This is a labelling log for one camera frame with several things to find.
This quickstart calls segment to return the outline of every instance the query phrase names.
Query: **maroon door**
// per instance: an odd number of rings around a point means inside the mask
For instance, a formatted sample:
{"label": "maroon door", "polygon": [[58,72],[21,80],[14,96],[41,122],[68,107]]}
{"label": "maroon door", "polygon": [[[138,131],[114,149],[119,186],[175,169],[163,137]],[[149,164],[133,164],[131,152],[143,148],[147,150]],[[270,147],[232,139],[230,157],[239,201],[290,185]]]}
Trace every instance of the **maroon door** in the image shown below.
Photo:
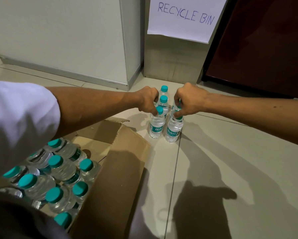
{"label": "maroon door", "polygon": [[238,0],[205,74],[298,98],[298,0]]}

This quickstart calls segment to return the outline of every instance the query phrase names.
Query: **tile grout line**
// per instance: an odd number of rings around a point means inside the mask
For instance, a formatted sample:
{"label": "tile grout line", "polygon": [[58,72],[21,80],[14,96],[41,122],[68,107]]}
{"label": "tile grout line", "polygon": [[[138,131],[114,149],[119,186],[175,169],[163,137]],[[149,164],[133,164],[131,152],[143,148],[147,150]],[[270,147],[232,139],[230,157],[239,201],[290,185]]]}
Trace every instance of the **tile grout line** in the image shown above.
{"label": "tile grout line", "polygon": [[172,188],[171,188],[171,196],[170,196],[170,203],[169,203],[169,210],[168,210],[167,224],[166,224],[166,231],[165,231],[165,237],[164,237],[164,239],[166,239],[166,236],[167,236],[167,229],[168,229],[168,222],[169,222],[169,214],[170,214],[170,209],[171,209],[172,194],[173,194],[173,187],[174,187],[174,181],[175,181],[175,173],[176,173],[176,171],[177,171],[177,164],[178,164],[178,157],[179,157],[179,150],[180,150],[181,136],[182,136],[182,132],[180,133],[180,139],[179,139],[179,146],[178,146],[177,159],[176,159],[176,161],[175,161],[175,168],[174,168],[174,175],[173,175],[173,182],[172,182]]}
{"label": "tile grout line", "polygon": [[209,117],[209,116],[201,115],[201,114],[198,114],[198,113],[196,113],[196,115],[203,116],[203,117],[208,117],[208,118],[213,118],[213,119],[224,121],[224,122],[230,122],[230,123],[234,123],[234,124],[238,124],[238,125],[242,125],[242,126],[248,126],[248,125],[245,125],[245,124],[242,124],[242,123],[231,122],[231,121],[227,121],[227,120],[223,120],[223,119],[219,119],[219,118],[215,118],[215,117]]}
{"label": "tile grout line", "polygon": [[[20,72],[20,71],[16,71],[16,70],[13,70],[13,69],[8,69],[8,68],[4,68],[4,67],[0,67],[1,69],[7,69],[7,70],[10,70],[10,71],[14,71],[14,72],[18,72],[18,73],[22,73],[22,74],[26,74],[26,75],[29,75],[29,76],[36,76],[36,75],[31,75],[31,74],[28,74],[28,73],[24,73],[24,72]],[[52,79],[49,79],[49,78],[45,78],[45,77],[41,77],[41,76],[36,76],[36,77],[39,77],[39,78],[43,78],[43,79],[46,79],[46,80],[52,80]],[[72,85],[72,84],[68,84],[68,83],[65,83],[65,82],[62,82],[62,81],[57,81],[57,80],[52,80],[52,81],[56,81],[56,82],[59,82],[59,83],[63,83],[63,84],[67,84],[67,85]]]}

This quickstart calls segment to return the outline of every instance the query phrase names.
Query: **open cardboard box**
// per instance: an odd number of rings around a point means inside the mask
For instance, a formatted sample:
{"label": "open cardboard box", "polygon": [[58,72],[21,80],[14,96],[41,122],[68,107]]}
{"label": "open cardboard box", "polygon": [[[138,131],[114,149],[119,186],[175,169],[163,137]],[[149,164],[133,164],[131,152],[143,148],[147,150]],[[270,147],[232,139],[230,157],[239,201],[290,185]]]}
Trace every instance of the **open cardboard box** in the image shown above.
{"label": "open cardboard box", "polygon": [[124,238],[151,145],[119,118],[109,118],[74,132],[66,139],[91,152],[102,164],[70,235],[74,239]]}

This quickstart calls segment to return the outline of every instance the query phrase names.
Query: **hand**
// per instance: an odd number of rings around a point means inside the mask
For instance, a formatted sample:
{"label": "hand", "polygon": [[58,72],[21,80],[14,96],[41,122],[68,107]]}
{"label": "hand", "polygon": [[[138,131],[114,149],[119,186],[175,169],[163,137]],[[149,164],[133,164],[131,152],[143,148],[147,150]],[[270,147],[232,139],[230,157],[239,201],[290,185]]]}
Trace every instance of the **hand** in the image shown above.
{"label": "hand", "polygon": [[159,92],[156,88],[146,86],[136,91],[135,94],[138,96],[139,100],[137,105],[139,111],[151,113],[154,116],[158,115],[158,111],[153,104],[153,102],[157,102],[159,98]]}
{"label": "hand", "polygon": [[199,88],[196,85],[186,83],[179,88],[174,96],[175,104],[181,106],[181,110],[175,112],[175,117],[195,114],[197,112],[206,111],[207,96],[211,94],[205,89]]}

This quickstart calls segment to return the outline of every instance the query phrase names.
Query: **paper sign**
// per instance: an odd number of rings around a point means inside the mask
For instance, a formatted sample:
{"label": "paper sign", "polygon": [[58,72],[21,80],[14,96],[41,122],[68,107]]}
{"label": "paper sign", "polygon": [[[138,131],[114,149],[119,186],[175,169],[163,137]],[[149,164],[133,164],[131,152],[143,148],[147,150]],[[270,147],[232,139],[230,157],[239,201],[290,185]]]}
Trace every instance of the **paper sign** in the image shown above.
{"label": "paper sign", "polygon": [[209,43],[226,0],[151,0],[148,34]]}

